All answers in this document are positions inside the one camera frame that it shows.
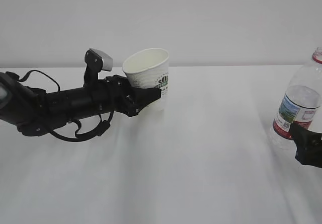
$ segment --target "white paper cup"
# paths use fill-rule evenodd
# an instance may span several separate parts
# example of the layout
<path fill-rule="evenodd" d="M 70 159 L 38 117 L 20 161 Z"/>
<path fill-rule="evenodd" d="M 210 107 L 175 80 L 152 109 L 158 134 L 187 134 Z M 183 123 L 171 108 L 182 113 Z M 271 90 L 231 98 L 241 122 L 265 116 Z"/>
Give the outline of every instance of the white paper cup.
<path fill-rule="evenodd" d="M 160 88 L 161 98 L 151 103 L 149 108 L 165 108 L 169 79 L 169 53 L 166 50 L 151 48 L 137 52 L 124 61 L 122 69 L 132 87 Z"/>

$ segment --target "wire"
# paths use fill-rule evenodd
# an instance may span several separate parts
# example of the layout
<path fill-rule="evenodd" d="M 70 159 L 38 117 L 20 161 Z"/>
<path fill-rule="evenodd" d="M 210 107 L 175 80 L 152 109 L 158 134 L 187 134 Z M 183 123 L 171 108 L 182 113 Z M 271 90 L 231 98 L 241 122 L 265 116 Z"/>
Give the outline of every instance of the wire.
<path fill-rule="evenodd" d="M 42 72 L 42 71 L 40 71 L 40 70 L 37 70 L 37 69 L 33 69 L 33 70 L 30 70 L 30 71 L 28 71 L 25 75 L 24 75 L 24 77 L 22 77 L 21 79 L 19 79 L 19 80 L 17 80 L 18 82 L 25 82 L 28 78 L 29 78 L 29 76 L 30 76 L 30 74 L 32 73 L 32 72 L 38 72 L 38 73 L 41 73 L 41 74 L 43 74 L 44 76 L 46 76 L 46 77 L 48 77 L 49 79 L 51 79 L 57 86 L 58 86 L 58 91 L 60 92 L 60 85 L 57 83 L 57 81 L 55 81 L 52 77 L 50 77 L 49 75 L 47 75 L 46 73 L 44 73 L 44 72 Z"/>

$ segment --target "white table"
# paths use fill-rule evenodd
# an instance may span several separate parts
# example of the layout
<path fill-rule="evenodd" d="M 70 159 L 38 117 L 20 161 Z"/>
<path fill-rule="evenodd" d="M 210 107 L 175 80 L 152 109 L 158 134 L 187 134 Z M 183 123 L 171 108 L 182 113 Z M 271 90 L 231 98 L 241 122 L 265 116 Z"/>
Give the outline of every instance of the white table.
<path fill-rule="evenodd" d="M 321 223 L 322 170 L 266 136 L 299 67 L 171 67 L 165 112 L 116 113 L 107 133 L 83 143 L 0 122 L 0 223 Z M 84 68 L 41 70 L 62 90 L 83 84 Z M 26 85 L 56 91 L 42 75 Z M 322 131 L 321 116 L 311 129 Z M 97 121 L 83 120 L 84 131 Z"/>

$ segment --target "robotic arm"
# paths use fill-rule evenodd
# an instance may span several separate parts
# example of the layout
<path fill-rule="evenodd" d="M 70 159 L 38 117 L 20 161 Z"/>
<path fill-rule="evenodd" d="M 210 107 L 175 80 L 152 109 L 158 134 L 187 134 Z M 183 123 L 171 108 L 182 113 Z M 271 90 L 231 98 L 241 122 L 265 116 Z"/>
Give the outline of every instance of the robotic arm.
<path fill-rule="evenodd" d="M 100 71 L 111 71 L 113 67 L 112 58 L 102 51 L 89 49 L 85 62 L 83 87 L 61 91 L 58 85 L 58 91 L 53 93 L 20 83 L 37 70 L 30 71 L 22 79 L 12 72 L 0 72 L 0 119 L 15 125 L 25 136 L 50 133 L 64 141 L 81 142 L 101 136 L 110 127 L 115 111 L 133 117 L 161 97 L 161 89 L 134 88 L 122 76 L 98 79 Z M 108 112 L 109 118 L 102 120 L 101 115 Z M 94 115 L 100 117 L 99 124 L 87 133 L 78 134 L 82 127 L 79 120 Z M 54 131 L 72 122 L 78 125 L 75 138 Z"/>

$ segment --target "printed logo on cup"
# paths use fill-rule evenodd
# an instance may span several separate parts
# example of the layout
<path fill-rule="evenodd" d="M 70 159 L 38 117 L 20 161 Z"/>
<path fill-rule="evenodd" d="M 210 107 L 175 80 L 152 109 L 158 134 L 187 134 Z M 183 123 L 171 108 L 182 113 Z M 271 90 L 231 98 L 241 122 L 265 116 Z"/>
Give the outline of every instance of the printed logo on cup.
<path fill-rule="evenodd" d="M 140 82 L 139 82 L 138 80 L 133 80 L 133 81 L 132 81 L 132 86 L 133 86 L 133 87 L 140 88 Z"/>
<path fill-rule="evenodd" d="M 164 95 L 168 91 L 168 81 L 169 81 L 169 76 L 168 72 L 164 73 L 162 76 L 160 76 L 155 83 L 157 84 L 155 87 L 161 89 L 161 95 Z"/>

